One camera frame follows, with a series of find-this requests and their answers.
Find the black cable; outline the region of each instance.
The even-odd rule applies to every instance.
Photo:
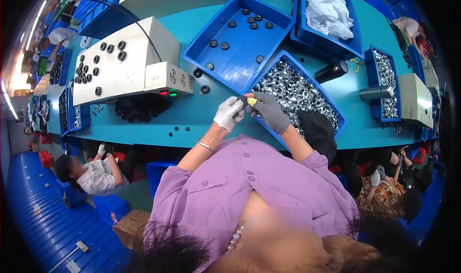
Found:
[[[155,45],[153,44],[153,42],[152,42],[152,40],[150,39],[149,35],[146,33],[146,31],[144,30],[144,28],[142,28],[142,26],[141,26],[133,17],[131,17],[128,13],[126,13],[126,12],[124,12],[124,11],[118,9],[116,6],[113,6],[113,5],[110,5],[110,4],[108,4],[108,3],[102,2],[101,0],[88,0],[88,1],[96,1],[96,2],[99,2],[99,3],[103,4],[103,5],[109,6],[110,8],[113,8],[113,9],[115,9],[115,10],[117,10],[117,11],[123,13],[123,14],[126,15],[128,18],[130,18],[132,21],[134,21],[134,23],[136,23],[136,24],[139,26],[139,28],[141,28],[142,32],[146,35],[147,39],[149,40],[150,45],[152,45],[153,50],[154,50],[155,53],[157,54],[157,57],[158,57],[159,61],[162,62],[162,58],[160,57],[160,54],[158,53],[157,49],[155,48]]]

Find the teal workbench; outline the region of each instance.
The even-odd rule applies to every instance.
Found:
[[[287,14],[291,13],[293,7],[291,0],[262,1],[279,8]],[[353,0],[353,3],[360,23],[364,50],[367,50],[370,45],[382,48],[393,55],[397,75],[412,73],[412,70],[406,66],[397,39],[385,16],[363,0]],[[221,7],[222,5],[201,7],[172,14],[159,20],[181,42],[181,51],[183,51]],[[80,40],[81,37],[78,36],[68,46],[73,50],[68,72],[69,80],[74,76],[77,56],[82,51],[79,47]],[[309,56],[305,52],[296,51],[290,46],[289,40],[285,40],[280,45],[278,51],[280,50],[287,50],[298,60],[303,58],[305,60],[302,63],[303,66],[312,75],[327,65],[327,63]],[[196,68],[183,59],[180,60],[179,67],[191,75]],[[407,126],[405,132],[397,136],[393,126],[382,129],[382,123],[371,118],[370,105],[361,101],[358,95],[360,89],[368,87],[365,66],[360,66],[359,72],[354,73],[356,67],[356,63],[351,62],[349,63],[348,74],[322,84],[348,120],[347,126],[337,137],[337,148],[370,148],[410,144],[418,141],[413,127]],[[153,118],[150,123],[135,121],[130,124],[122,121],[115,115],[114,105],[105,104],[103,105],[104,109],[97,113],[97,116],[91,115],[90,127],[74,132],[71,135],[125,144],[140,143],[192,147],[211,125],[218,105],[229,96],[237,95],[207,74],[202,75],[195,82],[194,95],[181,98],[171,97],[171,108],[159,117]],[[198,94],[202,85],[210,87],[209,94]],[[50,86],[48,92],[48,98],[52,103],[49,113],[49,132],[51,133],[60,133],[58,97],[62,92],[62,88],[62,86]],[[252,120],[249,115],[234,128],[231,136],[237,136],[240,133],[265,141],[278,149],[284,149],[267,130]]]

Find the black thermos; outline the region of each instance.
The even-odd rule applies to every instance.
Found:
[[[326,67],[315,72],[315,80],[319,83],[333,80],[349,72],[349,67],[344,60],[328,64]]]

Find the small white label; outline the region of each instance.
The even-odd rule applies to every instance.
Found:
[[[73,260],[71,260],[69,263],[66,265],[67,269],[71,271],[71,273],[78,273],[80,272],[80,268],[75,264]]]

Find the cardboard box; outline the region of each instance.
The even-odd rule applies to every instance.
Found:
[[[144,226],[149,218],[149,212],[133,209],[112,227],[112,230],[120,238],[122,244],[131,249],[136,235],[144,235]]]

